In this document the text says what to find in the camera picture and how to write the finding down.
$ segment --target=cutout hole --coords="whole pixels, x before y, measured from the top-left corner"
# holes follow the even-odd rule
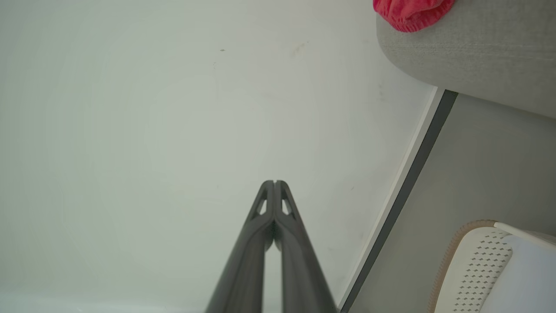
[[[263,215],[266,212],[266,200],[264,200],[261,204],[261,206],[259,207],[259,215]]]
[[[290,215],[290,213],[291,213],[290,206],[289,206],[289,204],[286,202],[286,200],[282,200],[282,212],[283,212],[285,215]]]

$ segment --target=red cloth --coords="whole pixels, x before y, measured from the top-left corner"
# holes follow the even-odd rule
[[[373,0],[375,11],[400,32],[416,32],[436,23],[455,0]]]

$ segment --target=gray upholstered furniture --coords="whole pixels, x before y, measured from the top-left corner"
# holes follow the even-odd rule
[[[556,118],[556,1],[457,0],[418,32],[381,17],[376,26],[384,54],[407,74]]]

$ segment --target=dark gray trim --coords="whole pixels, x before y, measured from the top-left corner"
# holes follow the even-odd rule
[[[430,122],[429,128],[426,131],[425,138],[423,138],[423,143],[421,143],[421,146],[417,151],[417,155],[415,156],[415,159],[413,160],[413,163],[409,168],[408,175],[401,185],[400,192],[398,193],[396,200],[394,200],[392,209],[386,217],[386,221],[384,222],[384,225],[380,230],[378,237],[376,238],[376,242],[371,248],[369,256],[367,256],[367,260],[365,260],[365,264],[363,264],[363,268],[361,269],[361,272],[355,280],[353,288],[351,289],[346,302],[344,303],[344,306],[341,308],[341,313],[347,313],[350,310],[353,302],[355,301],[355,298],[359,294],[359,291],[363,286],[363,282],[367,278],[371,267],[375,263],[380,250],[384,246],[384,243],[386,242],[386,239],[388,238],[388,235],[390,234],[394,223],[400,215],[401,209],[404,207],[404,204],[408,199],[409,194],[411,193],[411,190],[415,185],[415,182],[417,181],[417,177],[419,177],[423,166],[425,166],[426,159],[429,157],[430,151],[433,149],[434,143],[438,138],[438,134],[440,133],[444,122],[448,118],[450,110],[454,105],[454,101],[457,96],[457,92],[449,90],[444,91],[444,93],[442,94],[442,99],[440,99],[440,103],[438,104],[438,108],[436,109],[436,112],[433,116],[433,120]]]

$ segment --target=wall stain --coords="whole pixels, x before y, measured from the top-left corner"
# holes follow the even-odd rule
[[[298,56],[301,51],[303,51],[303,49],[307,46],[307,44],[309,43],[309,40],[307,40],[306,42],[298,45],[297,47],[295,47],[295,49],[291,52],[291,58],[295,58],[296,56]]]

